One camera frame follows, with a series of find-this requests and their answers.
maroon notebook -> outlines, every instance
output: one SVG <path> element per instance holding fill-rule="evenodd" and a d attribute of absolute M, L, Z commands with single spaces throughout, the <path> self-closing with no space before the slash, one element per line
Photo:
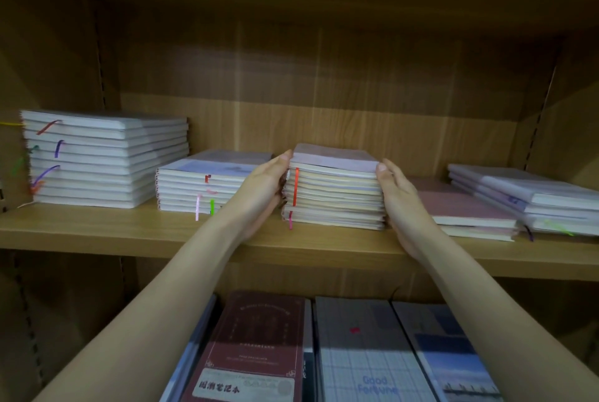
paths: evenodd
<path fill-rule="evenodd" d="M 301 401 L 305 300 L 234 292 L 182 402 Z"/>

hand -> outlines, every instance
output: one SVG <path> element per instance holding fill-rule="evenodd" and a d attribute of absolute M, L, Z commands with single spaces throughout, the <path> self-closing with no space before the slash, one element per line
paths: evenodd
<path fill-rule="evenodd" d="M 441 229 L 424 208 L 414 185 L 397 165 L 383 159 L 376 168 L 376 176 L 383 189 L 389 222 L 397 233 L 401 246 L 420 261 L 421 239 L 431 233 L 440 232 Z"/>
<path fill-rule="evenodd" d="M 219 211 L 241 220 L 242 240 L 250 238 L 281 202 L 281 188 L 285 181 L 283 176 L 293 154 L 292 150 L 287 150 L 256 167 Z"/>

red elastic band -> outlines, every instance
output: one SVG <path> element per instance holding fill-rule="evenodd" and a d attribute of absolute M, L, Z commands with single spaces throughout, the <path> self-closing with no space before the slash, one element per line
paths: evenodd
<path fill-rule="evenodd" d="M 62 120 L 54 120 L 54 121 L 49 122 L 47 125 L 45 125 L 44 127 L 42 127 L 38 132 L 36 132 L 36 134 L 37 135 L 42 135 L 43 133 L 45 133 L 48 130 L 48 128 L 51 125 L 54 125 L 54 124 L 56 124 L 56 123 L 58 123 L 60 121 L 62 121 Z"/>
<path fill-rule="evenodd" d="M 299 170 L 300 170 L 299 167 L 295 168 L 294 206 L 295 206 L 295 202 L 298 199 L 298 178 L 300 177 Z"/>

person's right hand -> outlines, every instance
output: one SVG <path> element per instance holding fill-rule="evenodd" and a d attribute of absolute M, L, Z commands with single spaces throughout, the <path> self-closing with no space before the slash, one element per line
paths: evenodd
<path fill-rule="evenodd" d="M 414 185 L 400 168 L 388 159 L 376 168 L 378 183 L 383 189 L 389 222 L 397 233 L 401 246 L 420 261 L 423 237 L 440 232 L 440 228 L 424 208 Z"/>

person's left hand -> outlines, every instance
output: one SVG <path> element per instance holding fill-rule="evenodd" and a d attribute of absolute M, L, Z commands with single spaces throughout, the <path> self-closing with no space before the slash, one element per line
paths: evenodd
<path fill-rule="evenodd" d="M 281 202 L 283 175 L 293 156 L 292 150 L 256 167 L 219 214 L 231 214 L 241 220 L 242 239 L 248 239 Z"/>

